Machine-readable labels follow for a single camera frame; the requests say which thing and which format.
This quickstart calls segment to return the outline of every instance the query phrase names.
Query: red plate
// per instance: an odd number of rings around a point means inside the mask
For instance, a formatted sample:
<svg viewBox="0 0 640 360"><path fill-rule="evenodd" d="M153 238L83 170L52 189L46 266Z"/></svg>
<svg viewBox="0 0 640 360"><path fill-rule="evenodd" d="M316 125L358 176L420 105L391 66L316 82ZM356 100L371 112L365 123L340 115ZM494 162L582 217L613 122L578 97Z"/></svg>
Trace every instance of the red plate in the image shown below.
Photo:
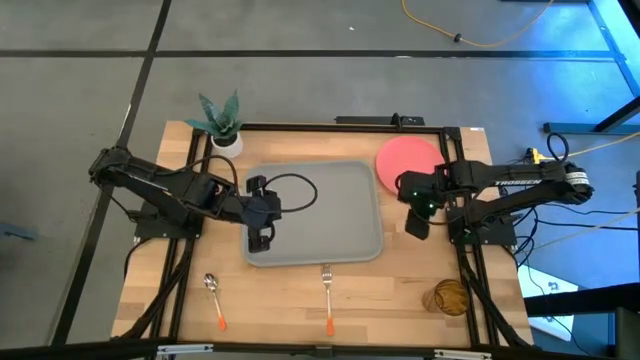
<svg viewBox="0 0 640 360"><path fill-rule="evenodd" d="M395 181L398 175L408 170L433 174L435 166L443 163L440 151L428 141L399 136L384 143L378 151L376 172L384 186L397 194Z"/></svg>

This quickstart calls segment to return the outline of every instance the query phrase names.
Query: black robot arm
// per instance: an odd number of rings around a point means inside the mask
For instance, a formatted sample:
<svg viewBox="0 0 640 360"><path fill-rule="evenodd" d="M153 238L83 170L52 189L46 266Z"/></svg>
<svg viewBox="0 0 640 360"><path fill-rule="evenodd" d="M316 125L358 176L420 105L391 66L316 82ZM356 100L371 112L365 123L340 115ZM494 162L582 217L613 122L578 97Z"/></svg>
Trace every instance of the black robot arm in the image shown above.
<svg viewBox="0 0 640 360"><path fill-rule="evenodd" d="M433 174L407 171L398 177L397 185L398 200L411 205L405 230L420 239L428 236L429 219L452 196L475 194L463 207L449 211L448 222L461 222L468 229L490 226L511 212L548 202L582 204L593 194L583 169L557 161L498 166L454 161L436 166ZM483 189L492 186L529 187L492 201L477 199Z"/></svg>
<svg viewBox="0 0 640 360"><path fill-rule="evenodd" d="M199 228L200 218L206 216L246 225L250 252L269 250L275 234L273 222L281 219L280 198L275 191L264 188L264 176L248 179L246 189L250 195L241 196L237 179L232 183L190 167L170 170L118 147L103 149L89 175L99 187L123 187L149 203L155 210L151 214L129 212L138 223L152 217L160 224L188 230ZM269 235L262 235L265 229L271 230Z"/></svg>

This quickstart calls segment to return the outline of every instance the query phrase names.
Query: desk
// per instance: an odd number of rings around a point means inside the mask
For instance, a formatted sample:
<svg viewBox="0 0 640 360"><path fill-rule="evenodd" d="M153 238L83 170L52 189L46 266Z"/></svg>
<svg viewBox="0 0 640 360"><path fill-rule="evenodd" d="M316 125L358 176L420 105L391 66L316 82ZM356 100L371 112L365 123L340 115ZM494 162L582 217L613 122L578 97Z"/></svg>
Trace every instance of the desk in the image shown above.
<svg viewBox="0 0 640 360"><path fill-rule="evenodd" d="M168 122L157 163L168 168L185 164L192 130ZM483 129L462 128L467 159L490 163ZM234 159L241 186L248 169L263 163L359 159L372 167L388 133L243 131L243 153ZM439 147L435 135L420 136ZM205 137L200 139L202 157ZM231 178L223 162L212 161L209 172ZM454 247L445 227L433 226L426 241L404 232L407 205L378 184L384 250L365 263L334 264L332 306L336 334L326 335L324 285L320 266L256 268L243 258L240 225L206 219L196 242L184 299L179 340L235 343L335 344L397 347L469 347L466 318L425 311L420 298L443 279L459 279ZM497 196L487 191L481 198ZM444 220L440 212L436 221ZM154 239L131 257L113 335L128 330L156 295L167 240ZM519 335L531 342L531 332L515 265L500 247L484 247L494 302ZM220 279L219 299L228 328L218 330L212 299L203 277ZM476 299L480 339L487 342L480 302ZM160 334L168 333L171 299Z"/></svg>

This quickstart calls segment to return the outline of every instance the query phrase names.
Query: fork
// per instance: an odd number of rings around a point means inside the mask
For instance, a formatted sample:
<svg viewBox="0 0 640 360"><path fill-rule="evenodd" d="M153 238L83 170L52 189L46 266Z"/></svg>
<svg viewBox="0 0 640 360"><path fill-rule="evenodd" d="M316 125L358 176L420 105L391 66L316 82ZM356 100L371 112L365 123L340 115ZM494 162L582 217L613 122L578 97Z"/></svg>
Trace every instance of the fork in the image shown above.
<svg viewBox="0 0 640 360"><path fill-rule="evenodd" d="M327 290L327 335L333 336L336 330L333 327L333 316L331 315L331 267L328 264L322 266L322 282Z"/></svg>

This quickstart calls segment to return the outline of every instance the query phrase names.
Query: gray floor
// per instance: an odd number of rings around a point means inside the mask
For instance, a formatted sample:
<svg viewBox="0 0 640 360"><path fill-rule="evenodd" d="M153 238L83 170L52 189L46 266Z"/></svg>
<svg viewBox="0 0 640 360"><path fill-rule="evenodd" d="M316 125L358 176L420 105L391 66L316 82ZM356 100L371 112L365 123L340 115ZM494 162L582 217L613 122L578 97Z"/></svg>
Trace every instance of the gray floor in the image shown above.
<svg viewBox="0 0 640 360"><path fill-rule="evenodd" d="M417 16L478 41L504 37L543 6L494 0L407 3ZM160 4L0 0L0 49L145 49ZM638 54L630 51L638 42L631 40L617 4L598 4L638 74ZM160 48L466 47L406 19L399 1L184 0L172 5ZM504 49L606 50L606 44L585 5L558 4ZM39 233L35 242L0 241L0 283L6 294L0 299L0 347L47 341L97 194L87 168L99 149L117 138L140 65L140 59L0 59L0 159L5 169L0 221ZM519 157L529 146L548 155L540 131L544 122L597 122L632 98L616 64L608 60L158 59L131 150L153 159L166 120L202 117L198 92L222 99L234 89L240 94L241 117L252 122L331 122L338 115L398 111L424 116L431 125L482 126L496 163ZM578 150L611 138L569 140ZM634 157L639 144L637 138L575 159L596 188L585 209L636 207L631 185L640 169ZM140 204L124 192L116 197L130 207ZM540 209L540 217L586 223L607 219L556 208ZM635 226L635 221L620 225ZM529 226L518 230L524 234ZM536 239L543 244L574 231L541 225ZM133 225L112 206L71 341L108 338L132 232ZM598 287L638 281L637 254L636 234L594 232L535 252L531 265ZM597 350L603 323L578 319L581 345L587 342ZM538 335L536 340L545 342Z"/></svg>

